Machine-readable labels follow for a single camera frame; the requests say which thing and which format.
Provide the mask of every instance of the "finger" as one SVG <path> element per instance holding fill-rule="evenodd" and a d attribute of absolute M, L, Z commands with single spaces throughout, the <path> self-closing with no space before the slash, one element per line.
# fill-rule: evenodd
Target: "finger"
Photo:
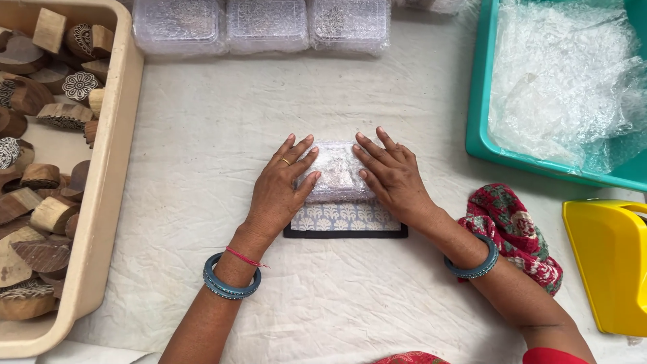
<path fill-rule="evenodd" d="M 398 145 L 400 146 L 400 149 L 402 149 L 402 154 L 406 158 L 407 163 L 418 168 L 418 161 L 415 160 L 415 154 L 413 154 L 413 152 L 404 145 L 400 143 L 398 143 Z"/>
<path fill-rule="evenodd" d="M 360 177 L 366 182 L 368 188 L 371 189 L 380 201 L 386 201 L 389 198 L 389 192 L 384 188 L 380 180 L 369 170 L 361 170 Z"/>
<path fill-rule="evenodd" d="M 303 157 L 300 161 L 297 163 L 294 163 L 291 167 L 290 170 L 293 172 L 293 176 L 296 178 L 300 175 L 302 175 L 305 171 L 310 168 L 311 165 L 313 165 L 313 162 L 315 159 L 317 159 L 317 155 L 319 154 L 319 147 L 315 146 L 314 148 L 310 149 L 310 152 Z"/>
<path fill-rule="evenodd" d="M 399 144 L 395 144 L 393 140 L 391 140 L 391 137 L 384 131 L 384 128 L 381 126 L 377 127 L 377 137 L 384 143 L 384 147 L 386 148 L 386 151 L 398 162 L 404 163 L 406 161 L 406 158 L 404 157 L 404 154 L 402 154 L 402 150 L 400 149 Z"/>
<path fill-rule="evenodd" d="M 355 153 L 357 159 L 359 159 L 366 168 L 378 176 L 382 175 L 388 169 L 380 161 L 366 154 L 366 152 L 357 144 L 353 145 L 353 153 Z"/>
<path fill-rule="evenodd" d="M 398 161 L 396 161 L 385 149 L 380 148 L 364 136 L 362 133 L 357 133 L 355 135 L 357 142 L 366 149 L 366 151 L 373 156 L 373 158 L 380 161 L 383 165 L 387 167 L 396 167 L 398 166 Z"/>
<path fill-rule="evenodd" d="M 274 166 L 276 162 L 280 161 L 281 158 L 283 158 L 283 154 L 285 154 L 288 150 L 290 150 L 290 148 L 292 148 L 295 139 L 296 137 L 294 136 L 294 134 L 288 135 L 287 139 L 285 139 L 285 142 L 283 142 L 283 144 L 279 147 L 279 150 L 274 153 L 272 159 L 270 159 L 270 162 L 267 163 L 267 165 Z"/>
<path fill-rule="evenodd" d="M 299 159 L 299 157 L 301 157 L 301 154 L 303 154 L 306 149 L 310 148 L 310 146 L 313 145 L 313 141 L 313 135 L 308 135 L 304 140 L 300 141 L 297 145 L 293 146 L 292 148 L 290 148 L 290 150 L 285 152 L 285 154 L 283 154 L 283 158 L 286 158 L 288 162 L 293 165 Z"/>
<path fill-rule="evenodd" d="M 294 191 L 294 195 L 299 200 L 301 204 L 305 201 L 305 198 L 308 197 L 310 192 L 313 191 L 314 186 L 317 184 L 317 180 L 322 176 L 322 173 L 318 170 L 310 173 L 304 180 L 301 182 L 299 188 Z"/>

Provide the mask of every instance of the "woman's left hand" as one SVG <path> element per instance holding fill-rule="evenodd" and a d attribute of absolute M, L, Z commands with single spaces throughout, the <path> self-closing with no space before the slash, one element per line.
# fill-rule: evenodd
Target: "woman's left hand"
<path fill-rule="evenodd" d="M 256 180 L 252 205 L 245 220 L 249 231 L 266 238 L 269 244 L 290 223 L 321 176 L 321 172 L 314 171 L 294 189 L 294 181 L 310 168 L 319 152 L 319 148 L 314 147 L 299 161 L 305 150 L 313 145 L 314 137 L 308 135 L 297 145 L 294 145 L 295 138 L 294 134 L 287 137 Z"/>

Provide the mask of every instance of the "yellow plastic object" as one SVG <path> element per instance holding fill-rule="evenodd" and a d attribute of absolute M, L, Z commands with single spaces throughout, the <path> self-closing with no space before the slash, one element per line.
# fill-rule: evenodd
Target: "yellow plastic object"
<path fill-rule="evenodd" d="M 598 330 L 647 337 L 647 225 L 621 200 L 568 201 L 562 216 Z"/>

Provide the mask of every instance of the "bubble wrap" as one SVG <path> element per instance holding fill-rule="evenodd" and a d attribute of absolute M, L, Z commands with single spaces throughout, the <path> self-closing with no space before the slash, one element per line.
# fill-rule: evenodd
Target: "bubble wrap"
<path fill-rule="evenodd" d="M 227 35 L 234 54 L 308 49 L 305 0 L 229 0 Z"/>
<path fill-rule="evenodd" d="M 389 47 L 391 0 L 311 0 L 308 22 L 317 51 L 380 56 Z"/>
<path fill-rule="evenodd" d="M 303 156 L 315 146 L 319 147 L 317 159 L 297 179 L 297 185 L 301 185 L 305 177 L 316 170 L 322 173 L 306 202 L 354 201 L 375 197 L 373 191 L 358 174 L 364 165 L 353 153 L 355 143 L 355 141 L 320 141 L 315 142 L 305 151 Z"/>
<path fill-rule="evenodd" d="M 457 14 L 467 0 L 393 0 L 397 6 L 418 8 L 440 14 Z"/>
<path fill-rule="evenodd" d="M 647 147 L 647 62 L 622 0 L 602 3 L 501 0 L 488 116 L 500 147 L 603 174 Z"/>
<path fill-rule="evenodd" d="M 133 34 L 146 54 L 227 53 L 225 4 L 220 0 L 135 0 Z"/>

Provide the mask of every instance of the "white tablecloth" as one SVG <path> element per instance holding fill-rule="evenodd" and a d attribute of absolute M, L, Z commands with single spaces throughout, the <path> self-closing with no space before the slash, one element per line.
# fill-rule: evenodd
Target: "white tablecloth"
<path fill-rule="evenodd" d="M 644 364 L 647 345 L 595 328 L 562 223 L 561 202 L 599 190 L 465 152 L 476 18 L 396 10 L 391 49 L 379 60 L 308 51 L 148 62 L 104 304 L 69 338 L 163 350 L 202 284 L 203 262 L 244 220 L 254 181 L 288 134 L 352 139 L 381 125 L 417 154 L 431 196 L 454 218 L 475 189 L 509 184 L 564 268 L 556 300 L 598 362 Z M 425 350 L 452 363 L 508 364 L 525 350 L 415 232 L 279 237 L 263 261 L 272 269 L 244 302 L 223 363 L 365 363 Z"/>

